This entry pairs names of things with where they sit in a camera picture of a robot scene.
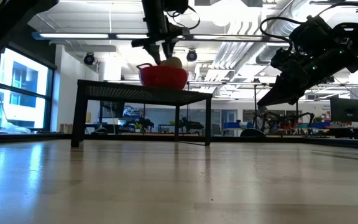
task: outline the red bowl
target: red bowl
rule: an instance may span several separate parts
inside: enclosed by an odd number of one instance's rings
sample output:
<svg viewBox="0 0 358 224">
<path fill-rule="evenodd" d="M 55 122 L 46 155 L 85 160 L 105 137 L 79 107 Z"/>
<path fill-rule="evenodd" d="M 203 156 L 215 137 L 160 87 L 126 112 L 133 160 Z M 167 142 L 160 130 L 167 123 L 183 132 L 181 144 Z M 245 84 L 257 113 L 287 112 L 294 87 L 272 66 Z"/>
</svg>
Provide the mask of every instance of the red bowl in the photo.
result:
<svg viewBox="0 0 358 224">
<path fill-rule="evenodd" d="M 143 65 L 148 65 L 149 67 L 140 68 Z M 163 65 L 143 65 L 137 66 L 140 69 L 139 79 L 143 86 L 182 90 L 186 85 L 188 73 L 184 69 Z"/>
</svg>

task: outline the glass window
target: glass window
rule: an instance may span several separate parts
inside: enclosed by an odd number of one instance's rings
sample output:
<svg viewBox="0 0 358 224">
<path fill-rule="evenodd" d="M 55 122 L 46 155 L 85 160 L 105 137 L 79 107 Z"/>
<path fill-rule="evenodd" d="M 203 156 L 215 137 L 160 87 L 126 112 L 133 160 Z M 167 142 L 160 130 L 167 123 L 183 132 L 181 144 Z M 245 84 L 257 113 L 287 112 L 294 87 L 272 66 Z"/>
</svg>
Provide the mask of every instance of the glass window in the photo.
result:
<svg viewBox="0 0 358 224">
<path fill-rule="evenodd" d="M 7 122 L 25 128 L 44 127 L 45 99 L 4 89 L 0 96 L 0 127 Z"/>
<path fill-rule="evenodd" d="M 6 49 L 1 54 L 0 83 L 46 95 L 48 67 Z"/>
</svg>

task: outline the table leg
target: table leg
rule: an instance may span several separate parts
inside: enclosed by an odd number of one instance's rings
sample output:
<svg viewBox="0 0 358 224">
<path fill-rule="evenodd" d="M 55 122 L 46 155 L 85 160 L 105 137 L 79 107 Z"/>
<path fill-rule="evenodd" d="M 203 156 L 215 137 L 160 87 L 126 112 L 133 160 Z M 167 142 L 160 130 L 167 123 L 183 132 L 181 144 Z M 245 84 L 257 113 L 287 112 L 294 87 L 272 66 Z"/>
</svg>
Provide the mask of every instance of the table leg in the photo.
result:
<svg viewBox="0 0 358 224">
<path fill-rule="evenodd" d="M 175 108 L 175 141 L 179 141 L 179 115 L 180 106 Z"/>
<path fill-rule="evenodd" d="M 209 146 L 211 144 L 211 98 L 206 100 L 205 107 L 205 146 Z"/>
<path fill-rule="evenodd" d="M 86 109 L 88 100 L 85 98 L 85 87 L 79 86 L 75 101 L 73 133 L 71 134 L 71 146 L 78 147 L 84 140 Z"/>
</svg>

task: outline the window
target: window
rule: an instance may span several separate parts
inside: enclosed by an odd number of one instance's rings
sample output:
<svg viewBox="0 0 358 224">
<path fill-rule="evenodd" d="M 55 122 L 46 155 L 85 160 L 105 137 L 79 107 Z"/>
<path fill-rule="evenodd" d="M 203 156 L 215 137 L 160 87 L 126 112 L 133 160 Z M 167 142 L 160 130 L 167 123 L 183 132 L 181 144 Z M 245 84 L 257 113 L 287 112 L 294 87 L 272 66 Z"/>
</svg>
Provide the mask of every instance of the window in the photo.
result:
<svg viewBox="0 0 358 224">
<path fill-rule="evenodd" d="M 52 70 L 13 50 L 0 60 L 0 126 L 48 128 Z"/>
</svg>

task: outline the ceiling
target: ceiling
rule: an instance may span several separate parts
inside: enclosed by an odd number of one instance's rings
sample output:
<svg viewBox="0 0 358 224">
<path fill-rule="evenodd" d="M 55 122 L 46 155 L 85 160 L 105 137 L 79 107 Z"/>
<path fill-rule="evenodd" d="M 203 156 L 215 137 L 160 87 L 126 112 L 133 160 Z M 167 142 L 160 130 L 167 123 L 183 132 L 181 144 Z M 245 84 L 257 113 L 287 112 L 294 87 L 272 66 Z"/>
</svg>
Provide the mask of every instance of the ceiling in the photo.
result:
<svg viewBox="0 0 358 224">
<path fill-rule="evenodd" d="M 258 26 L 261 18 L 276 16 L 286 8 L 290 0 L 264 0 L 263 8 L 247 7 L 241 0 L 220 0 L 212 6 L 195 6 L 194 0 L 189 2 L 200 15 L 201 24 L 191 31 L 192 34 L 258 34 Z M 310 0 L 295 0 L 290 9 L 291 16 L 304 21 L 306 15 L 317 14 L 327 6 L 309 5 Z M 289 15 L 288 8 L 282 16 Z M 335 8 L 323 14 L 328 24 L 335 26 L 340 22 L 358 22 L 358 14 L 355 8 Z M 86 32 L 86 33 L 134 33 L 145 34 L 146 24 L 142 21 L 144 13 L 140 0 L 119 1 L 96 1 L 96 0 L 60 0 L 60 2 L 47 12 L 35 16 L 29 25 L 39 32 Z M 197 23 L 198 17 L 193 12 L 187 11 L 180 16 L 177 22 L 188 27 Z M 152 58 L 141 48 L 133 49 L 128 40 L 72 40 L 60 41 L 65 44 L 67 51 L 77 55 L 82 60 L 84 54 L 90 48 L 106 49 L 95 52 L 100 61 L 108 55 L 109 49 L 114 46 L 117 54 L 122 59 L 122 76 L 124 79 L 136 78 L 136 65 L 153 63 Z M 179 41 L 175 47 L 175 56 L 183 62 L 191 77 L 197 77 L 197 81 L 220 81 L 218 78 L 233 80 L 235 82 L 250 82 L 254 78 L 262 79 L 263 82 L 274 82 L 280 74 L 275 68 L 266 65 L 255 65 L 255 57 L 266 49 L 263 45 L 246 43 L 223 43 L 223 42 L 190 42 Z M 198 60 L 187 62 L 188 49 L 196 49 Z M 208 75 L 209 67 L 229 68 L 232 72 L 222 71 L 211 79 Z M 347 82 L 349 72 L 340 71 L 338 80 Z M 208 91 L 221 95 L 221 88 L 213 88 Z M 237 88 L 230 90 L 236 94 Z"/>
</svg>

